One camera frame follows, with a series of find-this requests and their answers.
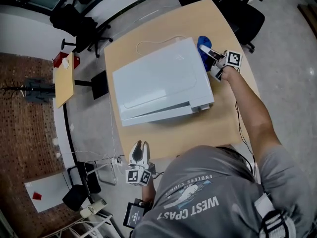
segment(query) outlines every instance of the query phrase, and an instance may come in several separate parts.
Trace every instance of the blue object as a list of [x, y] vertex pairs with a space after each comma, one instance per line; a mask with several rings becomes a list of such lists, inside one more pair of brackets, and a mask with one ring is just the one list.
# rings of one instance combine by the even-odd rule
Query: blue object
[[202, 35], [202, 36], [199, 36], [198, 42], [197, 42], [198, 52], [199, 52], [200, 56], [202, 57], [202, 60], [203, 60], [204, 66], [205, 66], [205, 70], [208, 72], [208, 71], [210, 71], [210, 68], [206, 64], [206, 60], [208, 59], [208, 55], [199, 48], [200, 45], [205, 45], [206, 47], [211, 49], [211, 41], [208, 37]]

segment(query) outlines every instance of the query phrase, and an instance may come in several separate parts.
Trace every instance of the gray floor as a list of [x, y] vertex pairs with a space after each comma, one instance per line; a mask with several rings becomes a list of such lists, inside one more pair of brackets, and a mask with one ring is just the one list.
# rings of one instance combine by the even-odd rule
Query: gray floor
[[[267, 106], [276, 133], [307, 175], [314, 196], [317, 196], [317, 40], [300, 12], [297, 4], [303, 0], [254, 0], [252, 6], [265, 15], [265, 23], [253, 40], [256, 51], [247, 59], [256, 79], [261, 99]], [[178, 0], [147, 0], [115, 19], [110, 35], [115, 39], [138, 25], [160, 14], [177, 8]], [[81, 53], [81, 65], [75, 69], [76, 79], [87, 80], [105, 69], [104, 55], [97, 60], [93, 53]], [[122, 154], [122, 149], [113, 121], [113, 138], [108, 95], [96, 101], [85, 87], [76, 87], [76, 97], [68, 102], [70, 124], [73, 124], [72, 139], [79, 151], [80, 160], [100, 159]], [[248, 159], [243, 145], [236, 146]], [[157, 171], [161, 172], [172, 159], [156, 160]], [[99, 196], [113, 214], [116, 224], [128, 237], [129, 228], [122, 222], [128, 202], [140, 198], [138, 187], [126, 185], [121, 174], [126, 169], [115, 166], [118, 184], [102, 184]], [[109, 174], [104, 171], [103, 177]]]

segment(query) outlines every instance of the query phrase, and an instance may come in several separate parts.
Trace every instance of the white cable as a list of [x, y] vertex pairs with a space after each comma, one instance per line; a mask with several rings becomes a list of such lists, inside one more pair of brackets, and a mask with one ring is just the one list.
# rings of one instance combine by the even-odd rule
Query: white cable
[[75, 152], [69, 152], [69, 153], [60, 153], [60, 155], [67, 155], [67, 154], [73, 154], [73, 153], [93, 153], [93, 154], [97, 154], [98, 156], [101, 156], [101, 154], [95, 153], [92, 151], [75, 151]]
[[81, 223], [92, 223], [92, 224], [94, 224], [94, 223], [100, 223], [100, 222], [99, 221], [78, 221], [75, 224], [81, 224]]
[[112, 113], [111, 113], [110, 94], [109, 94], [109, 112], [110, 112], [110, 116], [111, 116], [111, 128], [112, 128], [111, 137], [112, 137], [112, 141], [113, 141], [113, 150], [114, 150], [114, 155], [113, 155], [113, 158], [112, 158], [112, 162], [114, 163], [114, 158], [116, 156], [116, 151], [115, 151], [114, 138], [113, 138], [113, 121], [112, 121]]
[[92, 174], [92, 173], [98, 171], [99, 169], [102, 169], [102, 168], [104, 168], [105, 166], [108, 166], [108, 165], [111, 165], [111, 164], [110, 164], [110, 163], [107, 163], [107, 164], [101, 165], [100, 167], [96, 167], [95, 169], [92, 169], [91, 171], [86, 172], [86, 175], [88, 176], [88, 175], [90, 175], [90, 174]]
[[[128, 29], [130, 28], [130, 26], [132, 26], [132, 25], [133, 25], [134, 23], [136, 23], [137, 21], [142, 20], [142, 19], [144, 19], [144, 18], [146, 18], [146, 17], [148, 17], [148, 16], [150, 16], [150, 15], [152, 15], [152, 14], [158, 12], [158, 11], [161, 10], [162, 8], [174, 8], [174, 7], [178, 7], [178, 5], [174, 5], [174, 6], [163, 6], [163, 7], [159, 8], [159, 9], [157, 9], [157, 10], [155, 10], [155, 11], [152, 11], [152, 12], [150, 12], [149, 14], [147, 14], [147, 15], [141, 17], [141, 18], [138, 18], [137, 20], [134, 20], [134, 21], [133, 21], [128, 27], [126, 27], [124, 30], [122, 30], [122, 31], [116, 33], [115, 35], [113, 35], [112, 38], [115, 38], [115, 36], [117, 36], [118, 34], [120, 34], [120, 33], [122, 33], [122, 32], [125, 32], [126, 30], [128, 30]], [[109, 42], [109, 41], [106, 41], [106, 43], [103, 45], [103, 47], [102, 47], [100, 50], [103, 50], [103, 49], [105, 48], [105, 46], [108, 44], [108, 42]]]
[[104, 69], [102, 69], [101, 67], [99, 67], [99, 65], [98, 65], [98, 58], [96, 59], [96, 66], [97, 66], [98, 69], [104, 70]]
[[124, 176], [124, 174], [121, 172], [121, 170], [120, 170], [120, 168], [119, 168], [119, 165], [116, 164], [116, 166], [117, 166], [117, 168], [118, 168], [120, 174], [121, 174], [122, 176]]
[[162, 41], [162, 42], [141, 41], [141, 42], [139, 42], [139, 43], [135, 46], [135, 51], [136, 51], [139, 55], [144, 56], [143, 54], [139, 53], [139, 51], [138, 51], [138, 46], [139, 46], [141, 43], [146, 42], [146, 43], [161, 44], [161, 43], [164, 43], [164, 42], [168, 42], [168, 41], [170, 41], [170, 40], [172, 40], [172, 39], [175, 39], [175, 38], [177, 38], [177, 37], [183, 37], [184, 39], [186, 39], [185, 36], [175, 35], [175, 36], [173, 36], [173, 37], [171, 37], [171, 38], [169, 38], [169, 39], [167, 39], [167, 40], [165, 40], [165, 41]]
[[84, 162], [84, 167], [85, 167], [85, 174], [87, 174], [87, 169], [86, 169], [86, 163], [87, 162], [91, 162], [91, 161], [102, 161], [102, 160], [109, 160], [110, 157], [108, 156], [108, 154], [106, 153], [101, 159], [99, 160], [87, 160]]

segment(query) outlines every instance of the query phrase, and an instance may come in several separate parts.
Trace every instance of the small screen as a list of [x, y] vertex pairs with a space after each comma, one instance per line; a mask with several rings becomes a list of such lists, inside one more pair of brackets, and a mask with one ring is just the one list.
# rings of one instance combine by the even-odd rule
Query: small screen
[[144, 214], [144, 208], [136, 205], [131, 205], [128, 221], [126, 223], [130, 228], [135, 228], [142, 220]]

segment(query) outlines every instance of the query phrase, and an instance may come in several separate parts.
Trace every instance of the red item on whiteboard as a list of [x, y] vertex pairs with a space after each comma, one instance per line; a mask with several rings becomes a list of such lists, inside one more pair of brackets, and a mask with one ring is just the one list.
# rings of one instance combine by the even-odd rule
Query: red item on whiteboard
[[34, 199], [34, 200], [41, 200], [41, 199], [42, 199], [42, 195], [40, 195], [40, 194], [34, 192], [32, 199]]
[[[61, 65], [61, 62], [63, 58], [68, 57], [69, 54], [66, 54], [64, 52], [59, 52], [58, 55], [53, 60], [53, 66], [54, 68], [58, 68]], [[80, 64], [79, 57], [74, 56], [74, 69]]]

